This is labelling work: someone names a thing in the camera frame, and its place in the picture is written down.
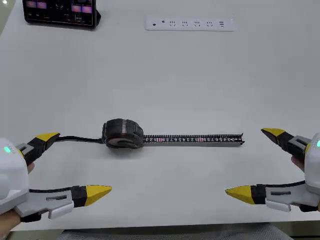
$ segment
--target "power strip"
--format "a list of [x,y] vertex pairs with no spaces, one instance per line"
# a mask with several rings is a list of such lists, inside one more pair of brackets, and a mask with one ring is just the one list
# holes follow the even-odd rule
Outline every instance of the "power strip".
[[145,29],[151,31],[222,31],[236,30],[232,18],[183,18],[154,17],[145,18]]

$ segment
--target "device screen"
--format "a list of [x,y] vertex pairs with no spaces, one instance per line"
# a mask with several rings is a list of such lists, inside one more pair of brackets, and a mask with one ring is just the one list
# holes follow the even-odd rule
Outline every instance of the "device screen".
[[26,0],[25,17],[31,22],[93,26],[93,0]]

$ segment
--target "black measuring tape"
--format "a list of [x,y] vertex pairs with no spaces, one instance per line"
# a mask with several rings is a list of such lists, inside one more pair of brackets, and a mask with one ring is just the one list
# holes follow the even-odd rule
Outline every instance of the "black measuring tape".
[[243,134],[208,135],[144,135],[143,129],[128,119],[113,119],[102,129],[102,142],[111,148],[138,149],[145,146],[236,147],[244,141]]

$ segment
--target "hand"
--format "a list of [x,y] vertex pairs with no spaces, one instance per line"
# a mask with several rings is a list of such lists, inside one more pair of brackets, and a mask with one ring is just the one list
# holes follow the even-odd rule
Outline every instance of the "hand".
[[[295,158],[294,156],[291,157],[291,161],[294,165],[296,165],[298,168],[301,169],[301,171],[305,172],[305,163],[299,160],[298,158]],[[320,212],[320,202],[318,204],[318,211]]]
[[[35,168],[35,164],[28,166],[28,173]],[[20,224],[20,216],[12,209],[0,215],[0,238],[7,235],[14,227]]]

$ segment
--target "white table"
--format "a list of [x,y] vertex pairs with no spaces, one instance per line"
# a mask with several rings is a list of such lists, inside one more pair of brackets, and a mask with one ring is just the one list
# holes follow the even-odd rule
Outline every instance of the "white table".
[[[17,230],[320,220],[252,206],[226,188],[300,181],[260,128],[319,131],[320,5],[306,0],[99,0],[96,31],[32,26],[18,1],[0,37],[0,132],[100,137],[113,118],[147,133],[241,133],[239,148],[56,143],[35,189],[111,185],[90,207]],[[233,16],[236,32],[144,30],[146,14]]]

